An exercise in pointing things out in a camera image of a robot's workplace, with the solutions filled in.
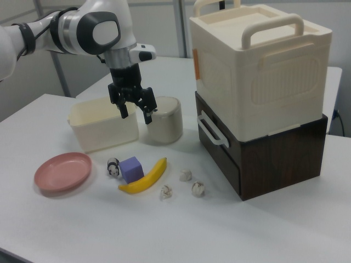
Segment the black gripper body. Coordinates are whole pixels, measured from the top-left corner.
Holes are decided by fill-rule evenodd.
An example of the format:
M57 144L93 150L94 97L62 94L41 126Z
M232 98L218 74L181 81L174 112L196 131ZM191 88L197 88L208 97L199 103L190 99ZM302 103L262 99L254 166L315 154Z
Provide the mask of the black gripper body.
M137 103L141 99L141 74L138 64L120 69L110 69L112 83L109 84L110 100Z

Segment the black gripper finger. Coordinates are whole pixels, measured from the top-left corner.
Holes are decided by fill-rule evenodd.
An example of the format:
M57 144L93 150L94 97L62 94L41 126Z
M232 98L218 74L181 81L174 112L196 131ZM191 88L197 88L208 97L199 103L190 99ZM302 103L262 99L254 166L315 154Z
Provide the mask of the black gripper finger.
M128 110L126 106L126 100L120 91L120 88L115 84L111 83L108 85L109 97L112 104L115 104L120 111L121 118L125 119L128 117Z
M157 108L153 89L151 87L137 89L137 102L135 104L142 110L145 124L150 124L152 122L151 115Z

